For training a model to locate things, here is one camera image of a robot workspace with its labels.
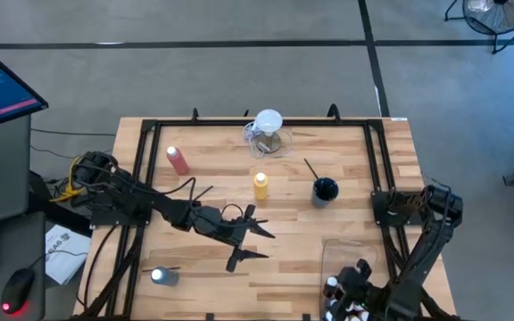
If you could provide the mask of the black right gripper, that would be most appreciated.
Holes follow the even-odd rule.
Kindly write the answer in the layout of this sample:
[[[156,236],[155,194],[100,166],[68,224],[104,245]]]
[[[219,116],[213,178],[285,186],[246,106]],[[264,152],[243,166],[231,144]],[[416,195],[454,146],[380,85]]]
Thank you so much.
[[[337,276],[329,276],[323,284],[323,320],[367,320],[364,308],[371,283],[369,263],[359,259],[354,267],[343,267]]]

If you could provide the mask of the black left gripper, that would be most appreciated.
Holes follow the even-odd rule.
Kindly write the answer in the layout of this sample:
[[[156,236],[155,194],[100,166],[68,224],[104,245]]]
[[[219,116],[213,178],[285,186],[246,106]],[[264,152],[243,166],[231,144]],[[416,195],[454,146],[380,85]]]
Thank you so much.
[[[229,221],[222,217],[217,208],[202,206],[192,211],[193,227],[199,235],[233,247],[226,265],[226,270],[230,273],[236,270],[238,262],[245,259],[266,259],[268,257],[265,254],[242,248],[248,230],[256,235],[275,238],[275,235],[261,227],[261,223],[267,223],[267,220],[253,219],[254,210],[254,205],[248,205],[240,217]]]

